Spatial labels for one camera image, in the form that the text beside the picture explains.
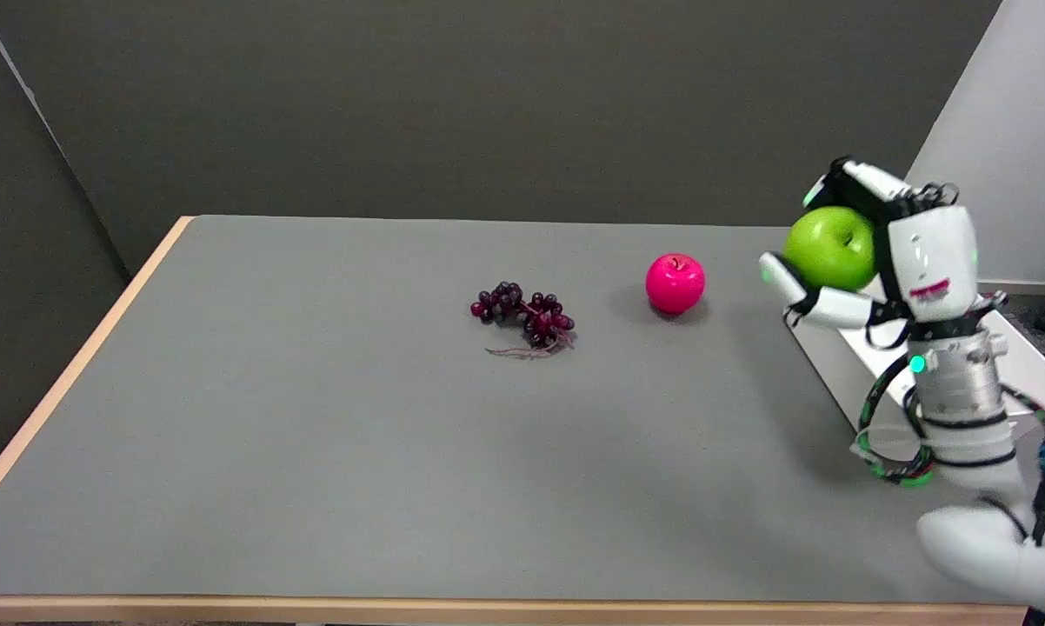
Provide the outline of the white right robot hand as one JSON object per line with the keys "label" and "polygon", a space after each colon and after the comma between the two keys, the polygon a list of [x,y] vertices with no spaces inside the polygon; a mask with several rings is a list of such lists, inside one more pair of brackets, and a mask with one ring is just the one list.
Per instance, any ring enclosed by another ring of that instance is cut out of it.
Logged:
{"label": "white right robot hand", "polygon": [[849,156],[829,164],[758,269],[789,320],[833,329],[944,323],[979,298],[975,226],[955,191]]}

